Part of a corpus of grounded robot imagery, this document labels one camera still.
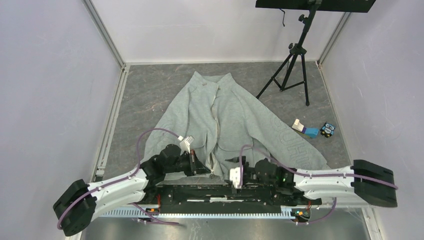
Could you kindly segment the grey zip-up jacket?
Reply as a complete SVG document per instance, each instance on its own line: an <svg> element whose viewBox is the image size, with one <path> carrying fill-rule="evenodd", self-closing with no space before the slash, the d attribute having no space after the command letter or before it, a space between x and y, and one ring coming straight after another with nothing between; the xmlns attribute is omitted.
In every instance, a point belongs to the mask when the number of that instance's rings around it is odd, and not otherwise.
<svg viewBox="0 0 424 240"><path fill-rule="evenodd" d="M244 155L250 166L265 156L292 168L326 170L324 156L284 123L231 74L203 76L195 72L171 101L149 135L144 160L158 154L178 137L192 136L190 147L211 175L228 179Z"/></svg>

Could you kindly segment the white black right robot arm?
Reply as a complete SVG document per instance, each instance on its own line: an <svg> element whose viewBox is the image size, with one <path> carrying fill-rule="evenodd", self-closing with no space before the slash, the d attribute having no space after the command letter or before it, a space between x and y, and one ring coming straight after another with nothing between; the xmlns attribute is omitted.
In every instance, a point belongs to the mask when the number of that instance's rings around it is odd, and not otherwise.
<svg viewBox="0 0 424 240"><path fill-rule="evenodd" d="M274 158L259 160L253 167L244 156L232 160L242 163L228 172L226 182L234 189L247 184L270 187L295 204L337 198L384 208L398 206L394 172L367 160L356 159L353 165L327 170L287 167Z"/></svg>

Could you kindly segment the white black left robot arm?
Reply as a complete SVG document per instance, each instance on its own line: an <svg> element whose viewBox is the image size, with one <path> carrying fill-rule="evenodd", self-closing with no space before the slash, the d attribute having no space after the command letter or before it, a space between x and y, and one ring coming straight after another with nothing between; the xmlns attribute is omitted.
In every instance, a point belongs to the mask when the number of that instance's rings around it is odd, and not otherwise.
<svg viewBox="0 0 424 240"><path fill-rule="evenodd" d="M53 204L57 227L70 237L108 211L140 201L151 204L157 198L157 184L170 173L191 177L209 174L211 170L194 150L183 151L169 144L132 172L98 182L74 181Z"/></svg>

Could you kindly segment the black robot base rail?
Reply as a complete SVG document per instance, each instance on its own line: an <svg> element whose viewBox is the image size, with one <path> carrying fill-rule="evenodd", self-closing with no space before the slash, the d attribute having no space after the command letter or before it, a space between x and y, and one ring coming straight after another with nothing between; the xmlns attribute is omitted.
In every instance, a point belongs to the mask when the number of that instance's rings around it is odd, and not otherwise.
<svg viewBox="0 0 424 240"><path fill-rule="evenodd" d="M284 194L271 186L249 185L233 191L229 185L161 185L155 198L126 204L102 214L105 218L150 221L170 219L295 219L298 208L322 204L297 192Z"/></svg>

